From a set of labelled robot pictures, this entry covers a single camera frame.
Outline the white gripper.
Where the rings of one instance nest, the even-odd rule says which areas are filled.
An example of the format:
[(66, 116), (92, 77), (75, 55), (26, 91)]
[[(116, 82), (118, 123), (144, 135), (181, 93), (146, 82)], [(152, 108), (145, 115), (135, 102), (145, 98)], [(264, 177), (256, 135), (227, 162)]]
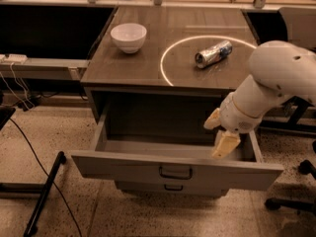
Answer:
[(226, 129), (217, 132), (211, 157), (222, 159), (235, 150), (240, 143), (238, 133), (252, 131), (262, 121), (263, 113), (263, 105), (254, 98), (234, 99), (234, 93), (229, 93), (220, 108), (216, 108), (203, 124), (209, 130), (220, 125)]

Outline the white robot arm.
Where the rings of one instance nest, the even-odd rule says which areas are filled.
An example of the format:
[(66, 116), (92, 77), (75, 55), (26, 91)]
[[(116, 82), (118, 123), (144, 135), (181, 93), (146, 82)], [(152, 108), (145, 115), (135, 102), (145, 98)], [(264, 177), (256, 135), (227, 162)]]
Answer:
[(240, 143), (240, 136), (258, 126), (264, 115), (292, 97), (316, 103), (316, 55), (292, 43), (272, 40), (250, 55), (250, 74), (229, 93), (203, 127), (220, 127), (211, 157), (221, 159)]

